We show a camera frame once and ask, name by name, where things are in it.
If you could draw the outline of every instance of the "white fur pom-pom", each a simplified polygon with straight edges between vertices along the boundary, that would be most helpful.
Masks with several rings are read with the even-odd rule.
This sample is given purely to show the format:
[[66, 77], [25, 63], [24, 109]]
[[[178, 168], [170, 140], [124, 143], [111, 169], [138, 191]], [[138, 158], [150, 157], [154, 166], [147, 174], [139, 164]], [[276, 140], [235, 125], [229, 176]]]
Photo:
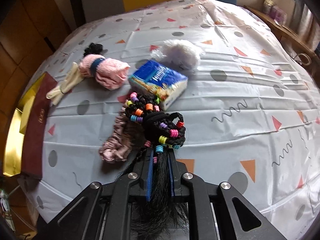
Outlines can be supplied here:
[[182, 69], [191, 70], [200, 63], [200, 55], [203, 50], [186, 40], [167, 40], [164, 45], [151, 52], [151, 57], [170, 67], [178, 66]]

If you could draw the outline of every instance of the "black hair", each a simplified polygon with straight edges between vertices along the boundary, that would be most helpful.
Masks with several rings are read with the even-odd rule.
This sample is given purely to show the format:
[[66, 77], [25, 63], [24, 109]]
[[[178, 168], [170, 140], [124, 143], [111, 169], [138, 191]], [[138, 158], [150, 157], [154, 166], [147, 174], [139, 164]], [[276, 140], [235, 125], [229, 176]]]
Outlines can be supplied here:
[[[139, 101], [130, 104], [125, 114], [129, 118], [135, 115], [137, 109], [143, 111], [140, 117], [143, 118], [142, 126], [147, 140], [152, 143], [154, 148], [154, 156], [157, 157], [157, 163], [153, 168], [152, 192], [150, 201], [144, 201], [133, 205], [132, 216], [132, 230], [137, 234], [138, 240], [154, 240], [159, 237], [161, 233], [169, 233], [168, 225], [174, 225], [175, 228], [188, 228], [188, 208], [186, 203], [174, 203], [171, 198], [170, 190], [170, 174], [168, 166], [168, 147], [183, 146], [185, 142], [184, 126], [178, 127], [173, 123], [173, 120], [178, 118], [183, 122], [183, 116], [180, 113], [166, 114], [162, 111], [157, 112], [156, 108], [146, 110], [146, 104], [158, 106], [157, 97], [154, 95], [145, 96], [137, 95]], [[178, 130], [177, 137], [170, 137], [170, 129]], [[167, 137], [166, 144], [159, 143], [159, 137]], [[156, 153], [155, 147], [157, 145], [163, 146], [163, 153]], [[132, 172], [135, 163], [145, 154], [147, 147], [141, 148], [135, 159], [122, 172], [128, 174]]]
[[89, 55], [89, 54], [98, 54], [100, 55], [103, 51], [102, 44], [97, 43], [90, 43], [89, 47], [84, 49], [83, 57]]

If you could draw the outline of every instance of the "black squiggle line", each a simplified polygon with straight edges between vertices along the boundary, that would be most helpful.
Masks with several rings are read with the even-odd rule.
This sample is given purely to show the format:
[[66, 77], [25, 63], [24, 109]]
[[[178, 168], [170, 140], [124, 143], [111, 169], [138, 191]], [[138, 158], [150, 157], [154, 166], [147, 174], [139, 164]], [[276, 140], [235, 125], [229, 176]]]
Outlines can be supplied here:
[[290, 145], [289, 143], [286, 144], [287, 150], [285, 150], [285, 148], [282, 149], [282, 154], [283, 154], [283, 156], [282, 156], [282, 155], [279, 155], [279, 163], [273, 162], [273, 163], [271, 164], [271, 167], [273, 166], [273, 164], [276, 164], [276, 165], [280, 166], [280, 158], [284, 159], [284, 151], [285, 151], [286, 153], [289, 153], [288, 146], [289, 146], [290, 148], [292, 148], [292, 141], [291, 141], [291, 140], [290, 140], [290, 143], [291, 143], [291, 145]]
[[226, 116], [231, 117], [231, 116], [232, 116], [231, 110], [235, 110], [236, 112], [240, 113], [241, 110], [240, 110], [240, 106], [239, 106], [239, 105], [242, 105], [244, 108], [248, 108], [247, 102], [246, 102], [244, 99], [243, 99], [243, 101], [244, 101], [245, 105], [242, 104], [241, 102], [237, 103], [238, 110], [231, 106], [231, 107], [229, 107], [230, 114], [222, 113], [222, 114], [221, 114], [221, 119], [222, 119], [222, 121], [221, 121], [218, 117], [214, 116], [214, 117], [211, 118], [211, 122], [213, 122], [214, 119], [217, 119], [219, 122], [223, 123], [223, 122], [224, 122], [223, 115], [226, 115]]
[[307, 144], [306, 144], [305, 140], [302, 138], [301, 132], [300, 132], [299, 129], [298, 129], [298, 131], [299, 131], [299, 133], [300, 133], [300, 137], [301, 137], [302, 141], [304, 142], [304, 147], [308, 150], [308, 155], [309, 155], [309, 149], [307, 148]]
[[78, 180], [77, 180], [77, 175], [75, 172], [73, 172], [73, 174], [75, 175], [75, 179], [76, 179], [76, 184], [80, 187], [81, 190], [83, 190], [82, 186], [78, 183]]

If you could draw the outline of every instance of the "rolled pink towel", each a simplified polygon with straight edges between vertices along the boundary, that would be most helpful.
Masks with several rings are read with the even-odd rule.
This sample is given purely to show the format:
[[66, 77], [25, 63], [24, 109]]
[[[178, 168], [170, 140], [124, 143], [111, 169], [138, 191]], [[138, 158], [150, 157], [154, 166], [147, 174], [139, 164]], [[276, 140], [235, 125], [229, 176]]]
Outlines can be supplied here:
[[84, 77], [94, 77], [99, 84], [113, 90], [121, 87], [127, 79], [130, 66], [117, 59], [89, 54], [82, 59], [78, 68]]

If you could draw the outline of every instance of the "braided hair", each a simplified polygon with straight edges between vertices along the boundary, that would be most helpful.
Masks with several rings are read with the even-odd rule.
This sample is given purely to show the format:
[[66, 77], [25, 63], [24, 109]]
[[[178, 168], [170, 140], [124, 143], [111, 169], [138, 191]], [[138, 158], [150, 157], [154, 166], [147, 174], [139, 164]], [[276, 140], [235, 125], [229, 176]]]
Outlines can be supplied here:
[[138, 93], [130, 95], [125, 105], [125, 115], [132, 122], [141, 123], [147, 142], [136, 158], [122, 174], [132, 172], [147, 148], [154, 149], [152, 192], [149, 201], [133, 205], [132, 230], [138, 240], [154, 240], [161, 233], [169, 233], [168, 225], [187, 230], [188, 208], [185, 203], [174, 203], [171, 198], [168, 148], [178, 149], [185, 142], [186, 128], [180, 113], [168, 114], [161, 111], [155, 95]]

